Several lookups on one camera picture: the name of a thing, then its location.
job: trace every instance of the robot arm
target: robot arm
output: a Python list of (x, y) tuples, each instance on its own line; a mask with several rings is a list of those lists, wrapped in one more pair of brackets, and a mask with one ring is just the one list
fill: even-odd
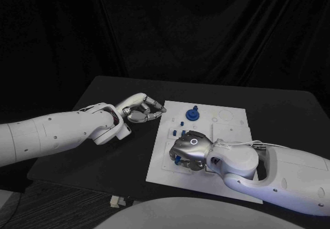
[[(202, 133), (189, 131), (176, 140), (170, 158), (192, 170), (202, 170), (206, 164), (232, 190), (297, 212), (330, 216), (330, 161), (270, 145), (259, 141), (212, 142)], [(267, 178), (254, 180), (259, 159)]]
[[(151, 104), (160, 111), (150, 114)], [(164, 107), (146, 94), (128, 97), (117, 106), (105, 103), (79, 111), (49, 114), (22, 122), (0, 125), (0, 166), (46, 156), (72, 148), (91, 138), (97, 145), (114, 136), (121, 140), (131, 129), (124, 117), (141, 123), (160, 117)]]

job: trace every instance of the black backdrop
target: black backdrop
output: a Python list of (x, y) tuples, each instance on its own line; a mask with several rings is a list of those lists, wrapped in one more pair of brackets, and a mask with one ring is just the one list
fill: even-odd
[[(97, 75), (306, 90), (329, 112), (327, 0), (0, 4), (0, 123), (71, 110)], [(25, 190), (33, 162), (0, 188)]]

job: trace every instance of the robotic hand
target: robotic hand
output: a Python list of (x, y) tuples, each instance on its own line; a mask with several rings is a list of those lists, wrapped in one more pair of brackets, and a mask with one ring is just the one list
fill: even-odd
[[(330, 161), (320, 156), (261, 141), (212, 142), (196, 131), (176, 140), (169, 153), (195, 171), (208, 165), (232, 190), (297, 212), (330, 216)], [(259, 159), (267, 178), (254, 180)]]
[[(147, 104), (159, 109), (159, 112), (151, 114)], [(159, 102), (144, 93), (138, 93), (117, 106), (99, 103), (74, 112), (2, 124), (0, 166), (76, 148), (87, 138), (91, 138), (97, 145), (107, 143), (114, 136), (121, 140), (131, 133), (124, 117), (133, 123), (143, 123), (160, 117), (164, 112)]]

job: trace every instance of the black table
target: black table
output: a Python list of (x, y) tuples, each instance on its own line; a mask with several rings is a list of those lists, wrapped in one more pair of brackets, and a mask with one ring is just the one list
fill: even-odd
[[(244, 108), (254, 139), (330, 159), (324, 145), (330, 120), (311, 93), (98, 76), (74, 110), (99, 102), (115, 105), (138, 92), (163, 104), (172, 100)], [(208, 198), (254, 208), (306, 228), (330, 225), (330, 217), (304, 215), (267, 202), (261, 205), (146, 182), (159, 123), (160, 119), (143, 124), (127, 121), (133, 133), (123, 140), (114, 138), (97, 146), (88, 139), (76, 149), (39, 158), (29, 179), (141, 201), (164, 197)]]

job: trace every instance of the white pegboard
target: white pegboard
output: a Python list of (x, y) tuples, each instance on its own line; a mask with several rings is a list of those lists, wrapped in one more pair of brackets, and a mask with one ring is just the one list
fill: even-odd
[[(197, 105), (199, 119), (190, 121), (186, 118), (186, 112), (195, 105)], [(167, 112), (160, 120), (146, 181), (262, 203), (259, 199), (228, 188), (221, 177), (208, 168), (192, 171), (177, 166), (169, 156), (169, 150), (183, 130), (202, 132), (212, 141), (218, 138), (225, 141), (251, 141), (245, 110), (173, 101), (166, 101), (164, 107)], [(173, 130), (177, 131), (177, 136), (173, 136)]]

